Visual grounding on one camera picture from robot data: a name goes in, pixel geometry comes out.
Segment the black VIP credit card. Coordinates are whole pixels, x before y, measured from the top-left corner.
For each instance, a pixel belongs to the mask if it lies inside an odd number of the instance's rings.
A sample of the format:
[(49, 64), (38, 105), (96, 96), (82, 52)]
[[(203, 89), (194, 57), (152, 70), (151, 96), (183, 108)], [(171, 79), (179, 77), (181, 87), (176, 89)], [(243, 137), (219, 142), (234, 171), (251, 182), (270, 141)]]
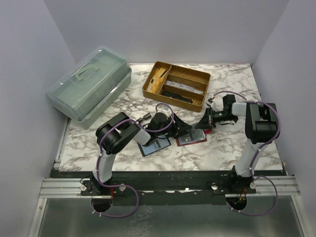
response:
[(180, 137), (179, 143), (180, 144), (189, 144), (192, 142), (192, 139), (190, 137)]

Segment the red leather card holder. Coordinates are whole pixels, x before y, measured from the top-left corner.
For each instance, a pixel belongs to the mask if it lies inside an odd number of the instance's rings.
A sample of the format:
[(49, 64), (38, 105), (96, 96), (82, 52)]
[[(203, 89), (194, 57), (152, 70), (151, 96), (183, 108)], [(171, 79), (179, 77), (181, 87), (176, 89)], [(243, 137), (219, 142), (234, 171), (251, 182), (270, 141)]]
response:
[(207, 141), (207, 134), (209, 134), (212, 130), (211, 129), (190, 129), (189, 133), (187, 135), (184, 135), (182, 137), (190, 137), (192, 139), (192, 142), (189, 144), (180, 144), (179, 143), (179, 138), (176, 138), (177, 146), (187, 146), (187, 145), (192, 145), (196, 143), (202, 143)]

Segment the black leather card holder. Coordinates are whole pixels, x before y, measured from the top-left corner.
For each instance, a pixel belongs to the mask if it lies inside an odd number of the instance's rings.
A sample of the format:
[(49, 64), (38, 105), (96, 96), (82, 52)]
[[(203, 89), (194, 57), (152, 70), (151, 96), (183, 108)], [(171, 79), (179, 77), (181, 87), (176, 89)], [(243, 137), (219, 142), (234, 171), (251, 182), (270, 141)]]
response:
[(137, 144), (143, 157), (149, 156), (155, 152), (158, 152), (164, 148), (171, 145), (168, 138), (157, 138), (151, 145), (145, 147), (143, 145)]

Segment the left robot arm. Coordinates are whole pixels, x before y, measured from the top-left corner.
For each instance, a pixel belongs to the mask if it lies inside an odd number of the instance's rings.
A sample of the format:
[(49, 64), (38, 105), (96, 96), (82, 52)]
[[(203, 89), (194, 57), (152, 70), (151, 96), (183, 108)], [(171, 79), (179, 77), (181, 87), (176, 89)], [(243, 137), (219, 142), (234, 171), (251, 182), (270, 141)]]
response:
[(175, 114), (157, 112), (147, 127), (141, 127), (140, 120), (134, 121), (124, 112), (114, 116), (96, 131), (100, 155), (93, 176), (99, 183), (106, 183), (112, 177), (112, 168), (117, 153), (131, 141), (135, 141), (143, 156), (155, 153), (171, 145), (170, 138), (187, 135), (191, 125)]

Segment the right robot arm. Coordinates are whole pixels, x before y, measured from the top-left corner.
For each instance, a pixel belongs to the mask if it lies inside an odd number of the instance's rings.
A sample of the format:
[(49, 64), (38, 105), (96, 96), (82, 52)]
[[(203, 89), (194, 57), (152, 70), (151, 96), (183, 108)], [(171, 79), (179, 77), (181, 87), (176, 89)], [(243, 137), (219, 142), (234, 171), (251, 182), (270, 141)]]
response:
[(250, 187), (254, 168), (264, 149), (280, 134), (280, 119), (274, 103), (245, 101), (236, 102), (235, 94), (223, 97), (223, 109), (216, 111), (208, 105), (195, 129), (213, 129), (221, 122), (237, 122), (245, 118), (247, 137), (240, 159), (228, 175), (227, 188), (231, 192)]

